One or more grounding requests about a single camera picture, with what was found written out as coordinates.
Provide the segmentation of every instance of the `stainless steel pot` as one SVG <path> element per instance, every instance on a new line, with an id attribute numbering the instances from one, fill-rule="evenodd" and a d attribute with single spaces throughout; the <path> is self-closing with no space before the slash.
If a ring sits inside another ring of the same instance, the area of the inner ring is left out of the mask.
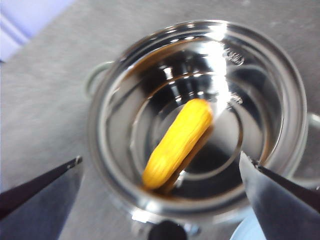
<path id="1" fill-rule="evenodd" d="M 294 63 L 273 41 L 218 20 L 157 31 L 111 64 L 94 94 L 88 135 L 92 159 L 133 220 L 170 219 L 185 226 L 220 223 L 248 206 L 240 150 L 290 178 L 304 152 L 307 103 Z M 211 102 L 214 130 L 170 195 L 146 191 L 150 153 L 192 98 Z"/>

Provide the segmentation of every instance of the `gray countertop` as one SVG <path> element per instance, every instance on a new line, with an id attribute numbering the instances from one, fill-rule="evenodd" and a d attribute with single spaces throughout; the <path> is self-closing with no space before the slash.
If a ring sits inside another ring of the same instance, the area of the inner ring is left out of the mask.
<path id="1" fill-rule="evenodd" d="M 1 190 L 82 155 L 84 181 L 60 239 L 138 239 L 90 161 L 84 78 L 145 35 L 199 19 L 245 24 L 278 42 L 301 73 L 309 111 L 320 114 L 316 0 L 78 0 L 1 67 Z M 310 137 L 298 174 L 314 177 L 320 174 L 320 133 Z M 201 239 L 228 239 L 235 227 L 212 228 Z"/>

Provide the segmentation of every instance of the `black knob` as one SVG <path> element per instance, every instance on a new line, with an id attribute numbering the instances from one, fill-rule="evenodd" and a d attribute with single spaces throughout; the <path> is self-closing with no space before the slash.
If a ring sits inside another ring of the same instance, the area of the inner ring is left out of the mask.
<path id="1" fill-rule="evenodd" d="M 150 230 L 148 240 L 187 240 L 187 234 L 180 225 L 165 220 Z"/>

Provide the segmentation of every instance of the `blue object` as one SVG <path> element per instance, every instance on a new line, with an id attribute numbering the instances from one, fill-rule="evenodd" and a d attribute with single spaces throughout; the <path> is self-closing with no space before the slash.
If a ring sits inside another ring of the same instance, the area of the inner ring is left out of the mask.
<path id="1" fill-rule="evenodd" d="M 6 62 L 74 0 L 2 0 L 1 61 Z"/>
<path id="2" fill-rule="evenodd" d="M 254 211 L 239 224 L 230 240 L 266 240 Z"/>

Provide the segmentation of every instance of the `yellow plastic corn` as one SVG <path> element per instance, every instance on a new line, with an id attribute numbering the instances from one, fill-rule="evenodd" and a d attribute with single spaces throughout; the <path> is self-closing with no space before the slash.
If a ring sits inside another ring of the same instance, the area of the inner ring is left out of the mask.
<path id="1" fill-rule="evenodd" d="M 146 188 L 157 189 L 170 178 L 212 119 L 212 110 L 206 100 L 195 98 L 184 105 L 149 158 L 142 174 Z"/>

